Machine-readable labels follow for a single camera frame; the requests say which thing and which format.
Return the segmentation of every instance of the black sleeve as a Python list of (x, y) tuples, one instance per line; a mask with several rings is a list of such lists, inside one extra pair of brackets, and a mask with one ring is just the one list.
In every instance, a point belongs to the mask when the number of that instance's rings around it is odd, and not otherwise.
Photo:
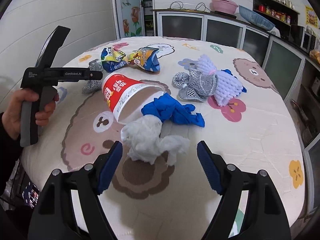
[(20, 136), (15, 141), (5, 131), (2, 125), (2, 115), (0, 114), (0, 195), (5, 190), (6, 182), (9, 180), (16, 161), (22, 153), (20, 146)]

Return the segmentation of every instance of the cartoon bear face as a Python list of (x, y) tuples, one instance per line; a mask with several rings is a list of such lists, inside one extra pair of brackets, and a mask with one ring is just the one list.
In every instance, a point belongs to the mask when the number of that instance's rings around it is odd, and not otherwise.
[(101, 91), (89, 96), (71, 118), (62, 141), (61, 157), (68, 170), (79, 170), (107, 153), (115, 141), (121, 141), (122, 127)]
[(261, 88), (271, 88), (278, 93), (276, 87), (258, 63), (244, 58), (235, 58), (233, 60), (233, 65), (239, 75), (249, 83)]

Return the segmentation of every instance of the cabinet door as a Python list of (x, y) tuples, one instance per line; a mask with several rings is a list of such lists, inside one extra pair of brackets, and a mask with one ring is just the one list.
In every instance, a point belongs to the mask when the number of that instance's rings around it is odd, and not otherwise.
[(203, 17), (162, 15), (162, 36), (201, 40)]
[(262, 67), (269, 45), (269, 37), (249, 29), (245, 30), (243, 50), (246, 51)]
[(208, 19), (206, 41), (239, 48), (242, 30), (237, 25)]
[(281, 44), (272, 41), (264, 71), (282, 99), (286, 97), (296, 77), (302, 59)]
[(309, 150), (306, 148), (308, 157), (306, 158), (306, 165), (308, 174), (308, 193), (309, 203), (308, 210), (311, 212), (316, 207), (320, 206), (320, 141), (318, 140)]

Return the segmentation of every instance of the blue gripper pad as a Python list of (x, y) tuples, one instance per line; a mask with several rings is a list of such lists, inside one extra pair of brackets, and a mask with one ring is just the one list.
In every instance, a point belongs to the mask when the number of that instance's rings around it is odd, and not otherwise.
[(215, 190), (219, 195), (222, 195), (224, 192), (224, 188), (221, 185), (221, 176), (219, 170), (214, 165), (210, 154), (212, 153), (207, 152), (203, 144), (199, 142), (197, 145), (197, 155), (204, 173), (207, 176), (211, 188)]
[(104, 190), (106, 190), (115, 174), (116, 168), (122, 157), (122, 144), (118, 143), (114, 150), (110, 153), (110, 156), (106, 163), (104, 164), (101, 172), (99, 174), (97, 192), (100, 195)]

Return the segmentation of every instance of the blue basket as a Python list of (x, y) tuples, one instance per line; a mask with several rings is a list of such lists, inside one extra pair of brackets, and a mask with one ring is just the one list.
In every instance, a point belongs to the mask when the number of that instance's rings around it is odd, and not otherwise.
[(245, 20), (266, 31), (271, 31), (272, 28), (275, 26), (272, 22), (267, 20), (265, 17), (241, 5), (239, 5), (239, 13), (241, 17), (243, 17)]

